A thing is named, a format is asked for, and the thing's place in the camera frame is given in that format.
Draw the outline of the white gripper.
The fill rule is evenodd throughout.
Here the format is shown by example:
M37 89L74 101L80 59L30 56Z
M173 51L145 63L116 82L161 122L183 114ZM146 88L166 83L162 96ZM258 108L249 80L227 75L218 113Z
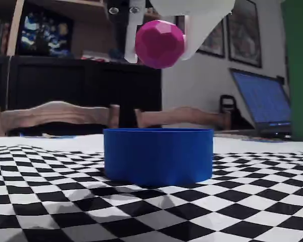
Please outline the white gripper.
M195 53L225 57L224 17L234 8L235 0L154 0L129 1L130 7L154 8L160 16L176 16L175 24L182 30L185 52L182 60ZM129 13L124 59L137 63L135 38L143 24L144 12Z

